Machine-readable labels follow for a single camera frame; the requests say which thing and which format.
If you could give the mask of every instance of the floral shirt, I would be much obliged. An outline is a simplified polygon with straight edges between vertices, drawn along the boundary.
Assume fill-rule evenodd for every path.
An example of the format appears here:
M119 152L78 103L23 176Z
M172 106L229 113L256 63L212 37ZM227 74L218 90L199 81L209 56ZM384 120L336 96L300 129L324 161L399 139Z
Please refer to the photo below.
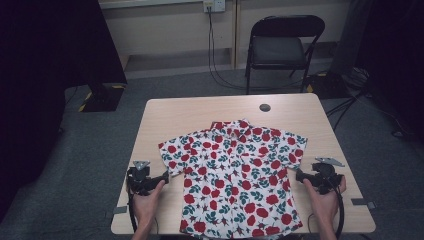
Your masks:
M180 231L248 238L301 227L287 168L299 167L306 141L243 119L159 144L169 173L184 173Z

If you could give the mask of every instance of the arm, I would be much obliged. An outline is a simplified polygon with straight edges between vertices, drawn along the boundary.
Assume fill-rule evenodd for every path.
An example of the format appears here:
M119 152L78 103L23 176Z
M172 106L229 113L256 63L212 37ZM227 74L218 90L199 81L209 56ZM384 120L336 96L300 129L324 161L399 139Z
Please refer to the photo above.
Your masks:
M164 185L165 181L160 181L149 196L134 195L134 215L137 218L138 227L132 240L146 240L149 236L158 207L159 195Z
M339 202L337 195L331 191L325 195L317 193L308 179L303 180L309 197L311 199L312 209L318 221L319 235L321 240L336 239L333 229L333 219L337 214ZM343 176L340 183L340 192L346 191L346 179Z

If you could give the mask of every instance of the wooden table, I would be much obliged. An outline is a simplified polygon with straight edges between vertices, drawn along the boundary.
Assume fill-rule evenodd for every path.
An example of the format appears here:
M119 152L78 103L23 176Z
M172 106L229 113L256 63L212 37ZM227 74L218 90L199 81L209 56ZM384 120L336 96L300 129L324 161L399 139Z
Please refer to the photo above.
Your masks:
M263 112L261 104L268 104L271 110ZM233 121L247 118L252 125L287 130L308 138L302 159L301 169L312 172L311 163L316 156L334 157L345 167L335 167L336 172L344 174L347 190L343 193L345 206L344 233L368 233L375 230L375 223L365 205L353 205L351 199L361 199L349 164L340 148L334 132L328 122L318 97L314 94L284 95L248 95L228 97L199 97L153 99L148 101L140 123L137 139L130 159L150 160L150 175L156 177L165 171L165 165L159 155L158 144L172 138L210 127L212 121ZM295 172L289 170L290 183L296 206L304 226L295 233L308 233L308 216L312 213L306 189L295 180ZM157 220L159 234L180 234L183 199L183 175L171 178L165 185L159 202ZM126 206L128 196L125 181L117 207ZM128 211L115 214L112 222L115 234L132 234ZM317 231L316 222L311 218L310 228Z

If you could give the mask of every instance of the electrical outlet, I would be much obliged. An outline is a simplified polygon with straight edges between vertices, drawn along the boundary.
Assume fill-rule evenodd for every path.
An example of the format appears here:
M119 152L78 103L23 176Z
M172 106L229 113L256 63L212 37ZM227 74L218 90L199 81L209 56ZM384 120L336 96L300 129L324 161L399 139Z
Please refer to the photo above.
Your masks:
M203 12L225 12L225 0L203 0Z

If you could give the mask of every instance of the chair seat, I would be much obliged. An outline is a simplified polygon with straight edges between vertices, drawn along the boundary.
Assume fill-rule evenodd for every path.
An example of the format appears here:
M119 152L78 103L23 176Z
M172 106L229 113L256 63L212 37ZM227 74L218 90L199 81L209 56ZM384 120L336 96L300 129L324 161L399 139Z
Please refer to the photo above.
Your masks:
M299 38L253 38L252 68L305 69L307 60Z

